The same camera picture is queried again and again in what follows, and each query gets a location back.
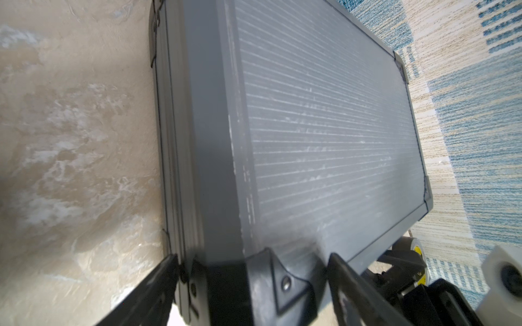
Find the textured wall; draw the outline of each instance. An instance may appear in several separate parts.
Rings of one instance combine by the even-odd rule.
[[[0,3],[1,325],[92,325],[163,255],[149,5]]]

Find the screw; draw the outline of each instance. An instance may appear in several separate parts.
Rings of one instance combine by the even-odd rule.
[[[191,293],[194,297],[196,297],[196,284],[191,284]]]
[[[283,277],[283,280],[281,281],[281,289],[283,292],[288,292],[291,286],[292,280],[288,277],[288,275]]]
[[[185,263],[182,263],[179,267],[179,272],[180,272],[180,280],[181,280],[181,283],[185,284],[188,282],[188,275],[187,275],[187,272],[185,271]]]

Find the carpet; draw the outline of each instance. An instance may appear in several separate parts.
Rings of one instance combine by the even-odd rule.
[[[476,307],[481,262],[522,245],[522,2],[339,2],[406,63],[434,197],[411,231]]]

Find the wheel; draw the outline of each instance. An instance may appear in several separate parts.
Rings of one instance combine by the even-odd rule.
[[[393,246],[392,250],[413,250],[419,255],[421,255],[422,260],[426,262],[426,257],[424,255],[424,249],[422,248],[422,244],[419,239],[413,237],[401,237],[398,239]],[[424,273],[416,275],[414,277],[415,282],[418,284],[424,284],[428,286],[430,284],[430,274],[428,272],[428,268],[424,270]]]

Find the scratch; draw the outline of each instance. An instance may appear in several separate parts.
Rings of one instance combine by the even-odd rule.
[[[123,5],[119,10],[116,10],[112,13],[115,18],[119,18],[123,15],[122,21],[126,21],[131,15],[131,11],[134,8],[135,0],[131,0]]]
[[[50,277],[52,279],[55,279],[55,280],[69,281],[69,282],[74,282],[74,283],[83,283],[81,280],[73,279],[72,277],[66,277],[63,275],[56,275],[56,274],[44,274],[44,275],[47,277]]]
[[[74,9],[73,7],[71,7],[69,1],[67,0],[64,0],[64,2],[67,4],[67,6],[69,7],[69,11],[70,13],[76,18],[76,20],[80,21],[80,18],[78,18],[78,16],[76,16],[76,14],[74,13]]]
[[[70,247],[70,250],[72,253],[75,253],[76,251],[76,243],[78,242],[78,238],[74,239],[73,244]]]

